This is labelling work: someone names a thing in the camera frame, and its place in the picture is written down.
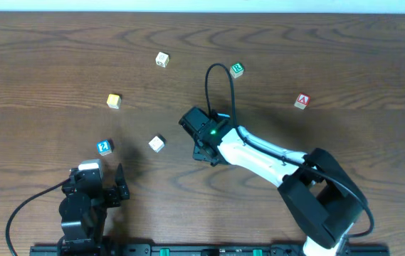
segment die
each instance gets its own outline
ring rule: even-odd
[[[162,66],[165,68],[167,63],[169,62],[169,56],[166,53],[159,52],[156,58],[157,65]]]
[[[243,66],[240,63],[236,63],[231,66],[231,75],[233,78],[238,78],[243,74]]]
[[[111,108],[119,109],[120,103],[122,103],[122,98],[119,95],[109,94],[107,98],[107,104]]]
[[[98,143],[96,146],[101,156],[112,153],[112,148],[110,147],[110,143],[107,140]]]
[[[310,96],[300,93],[297,99],[295,100],[294,106],[300,109],[305,109],[310,102]]]
[[[164,148],[164,139],[159,135],[155,136],[149,143],[150,147],[155,151],[159,152],[162,148]]]

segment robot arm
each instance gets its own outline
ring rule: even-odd
[[[328,152],[315,149],[306,154],[281,148],[255,137],[244,127],[232,127],[224,114],[212,112],[209,117],[196,107],[179,123],[195,142],[194,159],[212,166],[242,166],[277,186],[308,236],[304,245],[307,256],[336,255],[343,248],[344,235],[363,210],[357,199],[365,205],[367,199]],[[358,198],[331,181],[326,181],[326,187],[314,197],[310,187],[324,178],[308,169],[342,181]]]

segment green cube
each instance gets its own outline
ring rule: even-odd
[[[243,66],[240,63],[236,63],[231,66],[231,75],[233,78],[238,78],[243,74]]]

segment wooden table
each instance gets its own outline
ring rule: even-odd
[[[160,51],[171,56],[166,68],[154,61]],[[331,152],[377,222],[352,242],[405,255],[405,16],[128,13],[0,13],[0,255],[14,208],[95,158],[110,173],[125,167],[131,200],[109,211],[105,228],[120,242],[303,242],[273,185],[194,161],[177,124],[193,105],[205,109],[210,64],[238,61],[239,122],[285,148]],[[303,111],[293,106],[299,92],[312,97]],[[122,95],[119,110],[106,105],[109,93]],[[220,68],[210,93],[229,113]],[[148,146],[157,133],[167,140],[158,154]],[[108,138],[115,150],[100,156],[96,143]],[[53,191],[19,212],[20,255],[63,234],[62,199]],[[353,232],[367,224],[363,215]]]

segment blue cube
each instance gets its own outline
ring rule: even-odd
[[[112,148],[107,140],[98,143],[97,146],[98,152],[101,154],[101,156],[112,153]]]

